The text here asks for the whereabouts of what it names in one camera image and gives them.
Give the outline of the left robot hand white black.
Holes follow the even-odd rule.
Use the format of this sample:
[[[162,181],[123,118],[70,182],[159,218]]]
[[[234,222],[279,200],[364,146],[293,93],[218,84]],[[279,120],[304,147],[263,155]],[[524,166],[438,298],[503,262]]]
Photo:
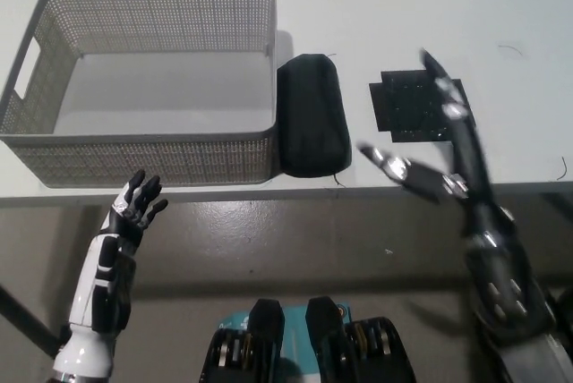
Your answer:
[[[72,329],[85,327],[104,335],[118,335],[131,315],[135,253],[144,231],[168,201],[159,200],[160,177],[145,178],[140,170],[109,207],[91,239],[75,289],[68,318]]]

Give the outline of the right robot hand black silver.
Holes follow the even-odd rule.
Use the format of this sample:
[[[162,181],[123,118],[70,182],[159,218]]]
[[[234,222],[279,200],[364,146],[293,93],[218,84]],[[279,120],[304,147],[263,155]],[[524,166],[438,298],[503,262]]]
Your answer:
[[[424,199],[456,200],[464,213],[465,260],[474,285],[473,312],[483,332],[499,345],[550,333],[556,318],[534,276],[510,213],[493,192],[470,108],[454,80],[427,50],[423,67],[440,97],[440,114],[452,145],[447,173],[412,158],[359,142],[358,150],[392,182]]]

